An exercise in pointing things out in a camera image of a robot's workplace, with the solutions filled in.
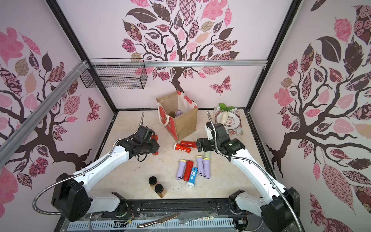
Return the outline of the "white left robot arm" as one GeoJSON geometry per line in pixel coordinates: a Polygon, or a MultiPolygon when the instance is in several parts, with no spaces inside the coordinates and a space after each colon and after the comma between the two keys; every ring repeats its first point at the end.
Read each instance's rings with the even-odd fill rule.
{"type": "Polygon", "coordinates": [[[56,183],[38,193],[33,202],[33,210],[43,215],[62,215],[68,221],[75,222],[87,214],[113,212],[122,217],[127,212],[126,199],[112,192],[107,196],[93,196],[91,190],[106,175],[133,157],[155,154],[159,144],[155,132],[145,126],[139,126],[137,131],[127,138],[118,139],[110,152],[99,158],[91,165],[72,175],[61,174],[56,183]],[[55,212],[41,210],[37,206],[39,198],[53,190],[51,200],[55,212]]]}

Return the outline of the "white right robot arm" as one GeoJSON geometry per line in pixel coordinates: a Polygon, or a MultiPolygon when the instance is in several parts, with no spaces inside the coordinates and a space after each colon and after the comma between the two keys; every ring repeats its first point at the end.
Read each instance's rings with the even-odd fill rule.
{"type": "Polygon", "coordinates": [[[294,188],[286,188],[272,177],[252,157],[245,145],[238,139],[230,139],[224,126],[208,122],[205,125],[206,138],[196,142],[198,151],[214,151],[237,166],[261,194],[251,196],[246,192],[237,194],[234,199],[237,207],[261,217],[272,232],[282,232],[295,223],[302,232],[300,222],[300,195],[294,188]]]}

